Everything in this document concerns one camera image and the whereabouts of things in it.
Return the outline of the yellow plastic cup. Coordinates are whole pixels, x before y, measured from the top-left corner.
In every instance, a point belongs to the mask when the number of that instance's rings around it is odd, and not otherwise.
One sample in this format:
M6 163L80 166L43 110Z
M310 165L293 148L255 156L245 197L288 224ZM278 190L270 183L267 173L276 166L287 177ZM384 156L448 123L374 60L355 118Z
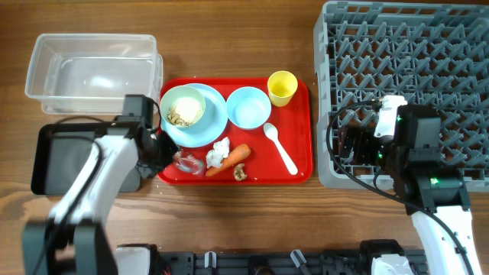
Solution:
M271 103L284 107L297 91L298 80L291 72L277 71L268 78L267 89Z

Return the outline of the pale green bowl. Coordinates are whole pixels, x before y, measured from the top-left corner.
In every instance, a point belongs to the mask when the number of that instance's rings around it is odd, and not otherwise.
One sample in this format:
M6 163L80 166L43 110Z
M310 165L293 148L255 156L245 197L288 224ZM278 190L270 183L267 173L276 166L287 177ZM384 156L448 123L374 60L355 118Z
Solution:
M188 85L167 90L160 99L162 119L177 128L195 125L204 115L206 101L202 93Z

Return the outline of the rice and food leftovers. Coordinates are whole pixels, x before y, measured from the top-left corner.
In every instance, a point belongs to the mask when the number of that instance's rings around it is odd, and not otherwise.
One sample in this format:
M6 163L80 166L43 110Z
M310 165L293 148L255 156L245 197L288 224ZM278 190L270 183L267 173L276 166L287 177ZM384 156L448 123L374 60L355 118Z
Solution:
M169 107L167 120L179 127L189 127L197 123L203 116L204 105L190 97L178 98Z

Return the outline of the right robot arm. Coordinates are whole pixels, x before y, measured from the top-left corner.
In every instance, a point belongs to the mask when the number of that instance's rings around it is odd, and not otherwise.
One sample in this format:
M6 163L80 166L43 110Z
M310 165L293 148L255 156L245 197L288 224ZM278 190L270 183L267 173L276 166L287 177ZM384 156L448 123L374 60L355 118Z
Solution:
M380 167L393 180L393 194L347 176L366 189L405 206L419 235L431 274L480 274L474 245L471 202L465 181L442 165L441 118L424 105L369 104L376 127L345 125L338 130L340 157Z

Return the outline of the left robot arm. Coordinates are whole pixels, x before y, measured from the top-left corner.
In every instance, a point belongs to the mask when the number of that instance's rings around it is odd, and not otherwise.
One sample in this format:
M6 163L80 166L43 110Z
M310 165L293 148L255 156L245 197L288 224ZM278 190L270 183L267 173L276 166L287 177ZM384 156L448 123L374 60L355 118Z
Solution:
M44 221L30 220L22 235L28 274L152 274L157 249L126 246L112 251L105 223L119 190L134 169L152 178L179 150L171 137L144 116L113 121L64 118L49 125L51 141L85 141L90 153L63 198Z

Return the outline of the light blue bowl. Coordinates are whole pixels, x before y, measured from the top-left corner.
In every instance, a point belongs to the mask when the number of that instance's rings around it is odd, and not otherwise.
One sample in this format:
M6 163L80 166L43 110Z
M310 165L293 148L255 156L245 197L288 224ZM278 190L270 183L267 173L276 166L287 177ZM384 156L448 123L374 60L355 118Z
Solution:
M252 86L236 89L226 100L228 119L244 130L262 126L270 117L271 109L268 96Z

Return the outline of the red snack wrapper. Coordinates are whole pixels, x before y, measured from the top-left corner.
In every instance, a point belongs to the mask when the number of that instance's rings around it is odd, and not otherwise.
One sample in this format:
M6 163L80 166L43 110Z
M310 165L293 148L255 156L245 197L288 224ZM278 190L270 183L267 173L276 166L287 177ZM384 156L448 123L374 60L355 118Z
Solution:
M205 174L206 167L203 161L195 158L188 151L180 150L176 152L173 156L173 162L179 170L185 173L191 173L196 176L204 176Z

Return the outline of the white tissue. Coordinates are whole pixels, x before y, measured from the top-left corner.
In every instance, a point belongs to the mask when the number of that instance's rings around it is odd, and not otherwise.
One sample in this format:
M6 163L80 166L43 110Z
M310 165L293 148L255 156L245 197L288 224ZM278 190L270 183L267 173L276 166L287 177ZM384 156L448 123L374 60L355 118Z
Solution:
M212 149L206 155L206 167L220 168L222 161L229 155L230 140L224 137L221 141L213 144Z

